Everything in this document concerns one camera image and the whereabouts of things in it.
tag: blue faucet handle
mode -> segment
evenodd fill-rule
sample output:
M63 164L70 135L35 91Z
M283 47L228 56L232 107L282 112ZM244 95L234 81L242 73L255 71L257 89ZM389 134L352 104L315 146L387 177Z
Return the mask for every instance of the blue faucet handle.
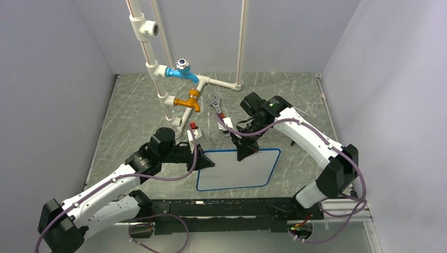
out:
M189 61L186 58L180 58L176 62L176 69L180 72L180 74L186 75L189 73L191 66L189 65Z

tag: white board with blue edge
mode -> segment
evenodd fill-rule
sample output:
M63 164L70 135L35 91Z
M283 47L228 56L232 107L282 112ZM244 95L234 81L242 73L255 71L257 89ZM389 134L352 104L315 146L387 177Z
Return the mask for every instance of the white board with blue edge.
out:
M259 149L238 162L236 150L207 150L203 152L216 166L199 170L198 191L262 187L270 180L280 149Z

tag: blue faucet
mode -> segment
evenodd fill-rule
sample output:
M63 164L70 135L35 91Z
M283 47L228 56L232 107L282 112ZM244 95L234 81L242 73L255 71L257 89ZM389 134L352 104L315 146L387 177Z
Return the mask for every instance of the blue faucet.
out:
M166 68L166 77L178 77L182 79L190 79L193 83L199 83L199 78L193 73L189 72L191 66L189 61L185 58L181 58L176 62L177 70L173 70L170 67Z

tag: marble surface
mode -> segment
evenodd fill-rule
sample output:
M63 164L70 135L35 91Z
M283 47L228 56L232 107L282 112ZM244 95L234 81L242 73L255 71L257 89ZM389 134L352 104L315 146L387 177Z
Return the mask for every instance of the marble surface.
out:
M200 74L222 81L235 81L234 73ZM250 92L255 91L266 100L280 95L304 111L306 114L300 114L309 123L330 138L334 137L312 73L244 73L242 78L244 84L239 92L210 84L203 88L199 99L202 110L200 113L192 112L189 120L203 129L207 138L202 144L204 150L234 148L231 139L218 131L215 110L208 101L209 94L222 97L222 111L231 116L233 123L247 118L239 103ZM170 94L183 99L186 99L189 89L195 86L191 81L175 78L163 79L163 83ZM175 111L174 114L181 116L184 108L175 107ZM140 145L148 142L151 134L159 127L168 127L164 117L156 88L148 74L119 75L86 188L113 172ZM180 140L186 139L184 131ZM196 190L197 172L194 172L175 182L148 180L139 188L152 199L290 197L315 180L322 171L309 154L297 145L290 146L290 138L274 129L269 130L258 143L261 148L281 149L276 168L264 187L200 192ZM157 176L177 177L185 173L184 164L164 164Z

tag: white wall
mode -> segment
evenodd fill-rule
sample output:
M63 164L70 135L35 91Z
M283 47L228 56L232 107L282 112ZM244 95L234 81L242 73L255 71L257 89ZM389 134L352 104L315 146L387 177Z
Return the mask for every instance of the white wall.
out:
M74 0L115 73L146 72L125 0ZM236 71L241 0L158 0L173 60L196 72ZM252 0L244 71L321 73L359 0ZM149 0L140 1L154 20ZM156 58L166 64L160 38Z
M384 252L445 252L447 2L363 0L323 73Z
M43 204L82 190L113 74L71 0L16 0L0 80L0 251L33 252Z

